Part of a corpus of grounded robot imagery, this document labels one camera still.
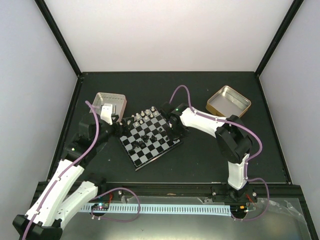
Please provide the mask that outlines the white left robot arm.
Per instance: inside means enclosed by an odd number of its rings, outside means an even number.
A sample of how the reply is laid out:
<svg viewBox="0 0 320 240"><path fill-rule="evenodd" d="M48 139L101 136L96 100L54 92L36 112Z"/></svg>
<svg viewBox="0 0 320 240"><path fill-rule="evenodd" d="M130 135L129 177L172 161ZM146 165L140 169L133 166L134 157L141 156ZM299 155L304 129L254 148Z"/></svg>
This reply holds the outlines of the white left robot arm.
<svg viewBox="0 0 320 240"><path fill-rule="evenodd" d="M33 206L18 214L13 226L22 240L59 240L70 220L93 198L103 199L108 192L105 179L91 175L69 193L78 177L96 156L98 148L109 137L127 135L133 128L134 118L108 123L96 113L84 115L78 132L66 149L66 155Z"/></svg>

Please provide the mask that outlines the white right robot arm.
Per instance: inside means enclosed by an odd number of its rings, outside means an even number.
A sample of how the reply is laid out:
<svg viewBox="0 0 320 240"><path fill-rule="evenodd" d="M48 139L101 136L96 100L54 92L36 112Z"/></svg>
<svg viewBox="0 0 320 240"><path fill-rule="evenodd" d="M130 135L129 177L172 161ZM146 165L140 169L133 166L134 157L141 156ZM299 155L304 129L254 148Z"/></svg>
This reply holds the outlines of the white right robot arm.
<svg viewBox="0 0 320 240"><path fill-rule="evenodd" d="M213 116L201 111L191 110L182 103L174 108L165 102L161 108L162 117L169 124L170 140L180 140L189 134L189 127L213 136L222 156L227 160L227 195L234 202L246 195L247 163L253 141L240 126L243 122L236 115L229 118Z"/></svg>

